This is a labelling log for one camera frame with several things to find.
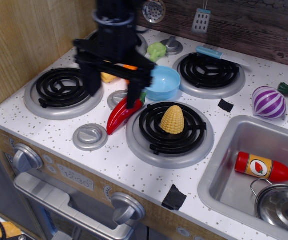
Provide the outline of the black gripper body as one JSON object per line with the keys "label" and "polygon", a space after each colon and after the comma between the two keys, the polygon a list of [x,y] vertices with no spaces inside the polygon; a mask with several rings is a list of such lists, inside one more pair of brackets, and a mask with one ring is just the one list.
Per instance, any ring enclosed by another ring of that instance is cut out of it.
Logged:
{"label": "black gripper body", "polygon": [[75,61],[87,82],[101,81],[102,72],[132,82],[149,82],[154,64],[136,50],[136,24],[99,24],[94,39],[76,39]]}

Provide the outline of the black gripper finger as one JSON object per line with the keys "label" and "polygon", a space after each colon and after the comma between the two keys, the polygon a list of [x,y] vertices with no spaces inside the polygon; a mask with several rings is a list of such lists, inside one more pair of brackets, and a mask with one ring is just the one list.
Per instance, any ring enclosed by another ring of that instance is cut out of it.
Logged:
{"label": "black gripper finger", "polygon": [[98,70],[87,64],[80,64],[81,76],[85,89],[93,97],[101,88],[101,75]]}
{"label": "black gripper finger", "polygon": [[134,103],[137,99],[139,99],[144,88],[150,85],[150,79],[130,79],[128,80],[128,89],[127,89],[127,109],[132,109],[134,107]]}

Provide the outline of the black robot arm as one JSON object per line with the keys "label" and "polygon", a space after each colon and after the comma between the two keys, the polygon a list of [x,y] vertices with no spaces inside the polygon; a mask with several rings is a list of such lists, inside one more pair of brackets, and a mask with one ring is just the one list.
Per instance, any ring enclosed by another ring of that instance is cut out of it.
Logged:
{"label": "black robot arm", "polygon": [[136,51],[136,15],[141,0],[98,0],[92,17],[98,25],[94,40],[76,39],[75,61],[91,96],[101,86],[101,73],[129,80],[127,108],[134,107],[151,83],[154,63]]}

